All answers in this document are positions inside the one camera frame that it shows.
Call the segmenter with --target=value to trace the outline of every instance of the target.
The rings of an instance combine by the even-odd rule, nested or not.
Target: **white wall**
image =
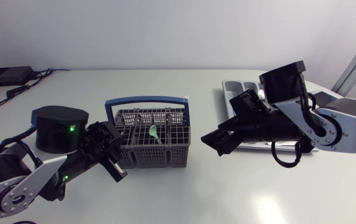
[[[0,67],[271,70],[304,60],[306,79],[331,88],[355,53],[356,0],[0,0]]]

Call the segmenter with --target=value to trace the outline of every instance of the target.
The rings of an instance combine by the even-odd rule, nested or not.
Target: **blue basket handle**
[[[108,120],[116,125],[111,107],[128,103],[174,103],[184,105],[186,113],[186,125],[190,127],[188,99],[171,96],[130,96],[108,100],[105,103]]]

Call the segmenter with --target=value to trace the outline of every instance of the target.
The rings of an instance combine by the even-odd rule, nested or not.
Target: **white table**
[[[0,223],[356,223],[356,154],[319,151],[293,169],[270,152],[218,157],[200,137],[227,119],[223,79],[258,80],[256,70],[57,72],[0,107],[0,141],[25,131],[31,111],[80,108],[106,120],[105,101],[136,95],[189,96],[186,168],[132,169],[120,183],[98,165],[67,184],[65,199],[37,197]],[[0,100],[12,87],[0,87]],[[307,83],[309,91],[322,89]],[[280,155],[291,161],[293,155]]]

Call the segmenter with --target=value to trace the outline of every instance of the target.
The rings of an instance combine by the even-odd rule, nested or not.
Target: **white plastic tray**
[[[229,103],[229,100],[233,97],[243,93],[245,90],[250,88],[254,89],[257,93],[263,87],[260,83],[255,83],[251,81],[243,80],[223,80],[222,81],[223,96],[225,98],[225,106],[227,108],[228,117],[234,117],[233,109]],[[276,150],[277,151],[292,151],[294,152],[294,144],[296,142],[277,142]],[[238,149],[262,149],[262,150],[271,150],[270,142],[255,142],[255,143],[241,143]],[[314,148],[312,152],[317,152],[318,149]]]

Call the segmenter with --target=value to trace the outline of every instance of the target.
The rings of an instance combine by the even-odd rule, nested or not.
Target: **power cord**
[[[32,88],[33,86],[35,86],[36,84],[41,82],[44,78],[47,78],[49,75],[53,74],[56,71],[69,71],[69,70],[68,69],[46,69],[46,70],[39,71],[39,72],[32,72],[30,74],[30,79],[31,80],[37,80],[37,81],[34,82],[31,85],[20,86],[18,88],[15,88],[15,89],[7,91],[7,98],[0,101],[0,106],[5,104],[9,100],[13,99],[15,96],[17,96],[17,95],[25,92],[26,90]]]
[[[41,161],[38,160],[38,158],[34,155],[30,147],[24,141],[22,141],[22,139],[31,135],[35,130],[37,130],[37,128],[35,126],[31,126],[27,131],[23,132],[22,134],[18,134],[17,136],[2,140],[0,143],[0,153],[2,152],[2,149],[4,149],[6,145],[16,142],[27,152],[27,154],[33,160],[36,167],[41,166],[42,164]]]
[[[301,156],[302,156],[302,152],[301,152],[300,147],[301,147],[300,143],[297,142],[295,147],[294,147],[294,150],[296,151],[296,160],[294,160],[294,162],[283,162],[282,160],[280,160],[278,158],[278,155],[276,155],[275,142],[272,142],[272,146],[271,146],[272,156],[273,156],[273,158],[275,159],[275,161],[279,165],[281,165],[281,166],[283,166],[285,168],[293,168],[300,162],[300,159],[301,159]]]

